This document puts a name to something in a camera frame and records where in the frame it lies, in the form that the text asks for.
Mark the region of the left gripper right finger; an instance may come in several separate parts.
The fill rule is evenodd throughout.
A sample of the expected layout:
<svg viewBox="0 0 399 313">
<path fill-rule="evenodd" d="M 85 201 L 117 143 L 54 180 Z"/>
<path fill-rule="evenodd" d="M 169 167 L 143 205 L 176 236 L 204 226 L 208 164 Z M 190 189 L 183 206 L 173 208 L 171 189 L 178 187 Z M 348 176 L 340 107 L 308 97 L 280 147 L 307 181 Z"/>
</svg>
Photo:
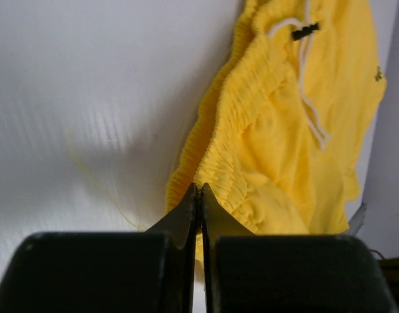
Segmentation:
<svg viewBox="0 0 399 313">
<path fill-rule="evenodd" d="M 378 262 L 351 235 L 254 235 L 201 190 L 208 312 L 397 312 Z"/>
</svg>

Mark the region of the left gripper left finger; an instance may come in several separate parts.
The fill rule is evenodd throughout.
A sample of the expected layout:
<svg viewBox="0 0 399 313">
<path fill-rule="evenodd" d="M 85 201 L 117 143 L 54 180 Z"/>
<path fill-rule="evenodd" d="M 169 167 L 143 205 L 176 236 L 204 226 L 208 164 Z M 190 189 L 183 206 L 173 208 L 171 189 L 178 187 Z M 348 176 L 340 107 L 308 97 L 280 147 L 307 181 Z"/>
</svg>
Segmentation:
<svg viewBox="0 0 399 313">
<path fill-rule="evenodd" d="M 143 232 L 39 232 L 13 253 L 0 312 L 191 312 L 196 186 Z"/>
</svg>

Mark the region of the yellow shorts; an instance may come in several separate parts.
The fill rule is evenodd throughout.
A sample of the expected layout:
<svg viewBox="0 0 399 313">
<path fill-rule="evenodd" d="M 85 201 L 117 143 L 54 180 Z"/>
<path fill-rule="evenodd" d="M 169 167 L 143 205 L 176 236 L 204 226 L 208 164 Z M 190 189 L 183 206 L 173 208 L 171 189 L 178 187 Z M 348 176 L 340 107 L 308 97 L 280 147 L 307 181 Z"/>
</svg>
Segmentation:
<svg viewBox="0 0 399 313">
<path fill-rule="evenodd" d="M 188 185 L 258 234 L 342 233 L 386 88 L 368 1 L 246 1 L 166 190 Z"/>
</svg>

